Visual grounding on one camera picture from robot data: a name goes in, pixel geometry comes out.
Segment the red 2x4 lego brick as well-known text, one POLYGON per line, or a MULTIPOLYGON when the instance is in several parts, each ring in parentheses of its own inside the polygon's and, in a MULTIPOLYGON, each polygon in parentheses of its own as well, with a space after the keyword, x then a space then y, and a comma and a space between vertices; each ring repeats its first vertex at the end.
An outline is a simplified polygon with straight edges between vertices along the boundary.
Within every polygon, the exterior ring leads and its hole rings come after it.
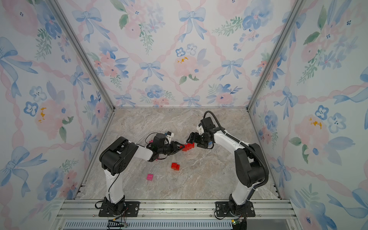
POLYGON ((195 147, 194 143, 188 143, 185 145, 185 147, 182 149, 183 152, 189 151, 195 147))

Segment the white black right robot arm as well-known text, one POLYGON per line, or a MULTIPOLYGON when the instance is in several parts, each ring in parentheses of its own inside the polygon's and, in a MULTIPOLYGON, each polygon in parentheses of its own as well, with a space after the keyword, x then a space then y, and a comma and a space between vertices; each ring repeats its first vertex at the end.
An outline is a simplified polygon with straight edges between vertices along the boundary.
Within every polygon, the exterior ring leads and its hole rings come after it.
POLYGON ((192 132, 187 143, 195 143, 203 149, 211 149, 215 144, 222 146, 234 155, 237 186, 229 196, 229 212, 234 216, 245 213, 250 200, 257 190, 267 184, 269 168, 265 162, 261 147, 254 143, 246 143, 231 135, 223 128, 218 119, 203 116, 197 126, 197 132, 192 132))

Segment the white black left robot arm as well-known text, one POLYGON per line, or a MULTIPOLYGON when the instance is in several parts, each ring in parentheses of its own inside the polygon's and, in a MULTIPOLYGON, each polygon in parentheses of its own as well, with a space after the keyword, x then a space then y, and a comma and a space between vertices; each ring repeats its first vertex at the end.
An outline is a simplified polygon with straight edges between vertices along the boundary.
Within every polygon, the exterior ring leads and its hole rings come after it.
POLYGON ((172 133, 156 133, 146 146, 119 137, 99 157, 106 178, 106 194, 99 215, 121 216, 128 208, 123 191, 123 171, 131 160, 139 158, 148 162, 161 160, 160 156, 174 155, 185 149, 185 145, 172 141, 172 133))

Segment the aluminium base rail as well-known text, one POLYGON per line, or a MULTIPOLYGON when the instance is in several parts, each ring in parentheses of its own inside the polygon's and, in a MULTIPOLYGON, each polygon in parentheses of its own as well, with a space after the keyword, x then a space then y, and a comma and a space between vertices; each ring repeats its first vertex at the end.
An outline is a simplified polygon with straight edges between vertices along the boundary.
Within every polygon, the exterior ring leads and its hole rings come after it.
POLYGON ((53 230, 300 230, 289 200, 252 200, 234 216, 227 200, 126 200, 113 215, 98 200, 66 200, 53 230))

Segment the aluminium corner post left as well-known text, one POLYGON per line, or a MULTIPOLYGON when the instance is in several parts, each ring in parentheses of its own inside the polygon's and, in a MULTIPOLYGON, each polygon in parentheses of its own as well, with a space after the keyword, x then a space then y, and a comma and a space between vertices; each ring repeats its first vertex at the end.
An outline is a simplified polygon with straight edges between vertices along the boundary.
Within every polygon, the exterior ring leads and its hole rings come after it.
POLYGON ((97 74, 96 74, 96 72, 93 68, 92 63, 89 61, 85 50, 83 49, 80 41, 78 40, 77 35, 74 32, 74 30, 73 30, 70 22, 68 21, 65 13, 63 12, 60 4, 58 3, 58 1, 54 1, 54 0, 46 1, 46 3, 50 7, 52 13, 54 14, 54 16, 56 17, 58 22, 60 23, 61 28, 66 32, 67 36, 69 37, 69 39, 71 41, 71 44, 72 44, 74 50, 76 51, 78 57, 80 58, 82 64, 84 65, 84 67, 88 71, 90 77, 92 78, 92 80, 95 83, 97 89, 101 93, 103 99, 107 102, 107 106, 112 111, 114 111, 115 106, 113 105, 111 98, 109 97, 107 91, 103 87, 103 84, 102 84, 101 80, 97 76, 97 74))

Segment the aluminium corner post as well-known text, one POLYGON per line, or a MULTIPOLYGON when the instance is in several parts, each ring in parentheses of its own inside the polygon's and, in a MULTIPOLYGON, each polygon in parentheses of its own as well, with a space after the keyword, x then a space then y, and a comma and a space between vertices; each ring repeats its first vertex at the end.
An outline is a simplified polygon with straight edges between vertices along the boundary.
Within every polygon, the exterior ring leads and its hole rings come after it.
POLYGON ((103 87, 103 84, 102 84, 101 80, 97 76, 97 74, 96 74, 96 72, 93 68, 92 63, 89 61, 85 50, 83 49, 80 41, 78 40, 77 35, 74 32, 74 30, 73 30, 70 22, 68 21, 65 13, 63 12, 60 4, 58 3, 58 1, 54 1, 54 0, 46 1, 46 3, 50 7, 52 13, 54 14, 54 16, 56 17, 58 22, 60 23, 61 28, 66 32, 67 36, 69 37, 69 39, 71 41, 71 44, 72 44, 74 50, 76 51, 78 57, 80 58, 82 64, 84 65, 84 67, 88 71, 90 77, 92 78, 92 80, 95 83, 97 89, 101 93, 103 99, 107 102, 107 106, 112 111, 114 111, 115 106, 113 105, 111 98, 109 97, 107 91, 103 87))
POLYGON ((297 0, 295 1, 294 6, 291 8, 290 11, 290 15, 287 18, 287 21, 285 23, 285 26, 283 28, 283 30, 281 31, 280 34, 280 38, 279 40, 276 42, 276 45, 273 49, 273 51, 271 52, 271 56, 269 59, 268 64, 266 65, 263 74, 261 75, 259 82, 256 85, 255 91, 252 94, 251 100, 249 101, 249 104, 247 106, 247 112, 251 112, 251 110, 253 109, 253 107, 256 105, 256 100, 263 88, 263 85, 265 84, 269 73, 271 72, 271 69, 273 68, 274 64, 277 62, 278 56, 281 53, 281 50, 284 47, 285 41, 288 37, 288 35, 291 32, 292 27, 295 25, 295 22, 297 20, 297 18, 299 17, 300 13, 301 13, 301 9, 304 5, 305 1, 304 0, 297 0))

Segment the aluminium corner post right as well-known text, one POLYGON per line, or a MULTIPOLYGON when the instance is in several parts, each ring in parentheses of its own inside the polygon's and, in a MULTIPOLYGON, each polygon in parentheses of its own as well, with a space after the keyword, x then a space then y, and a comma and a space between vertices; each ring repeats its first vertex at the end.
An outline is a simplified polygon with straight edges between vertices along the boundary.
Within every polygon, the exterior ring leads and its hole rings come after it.
POLYGON ((263 85, 265 84, 269 73, 271 72, 271 69, 273 68, 274 64, 277 62, 278 56, 281 53, 281 50, 284 47, 285 41, 288 37, 288 35, 291 32, 292 27, 295 25, 295 22, 297 20, 297 18, 299 17, 300 13, 301 13, 301 9, 304 5, 305 1, 304 0, 297 0, 295 1, 294 6, 291 8, 290 11, 290 15, 287 18, 287 21, 285 23, 285 26, 283 28, 283 30, 281 31, 280 34, 280 38, 279 40, 276 42, 276 45, 273 49, 273 51, 271 52, 271 56, 269 59, 268 64, 266 65, 263 74, 261 75, 259 82, 256 85, 255 91, 252 94, 251 100, 249 101, 249 104, 247 106, 247 112, 251 112, 251 110, 253 109, 253 107, 256 105, 256 100, 263 88, 263 85))

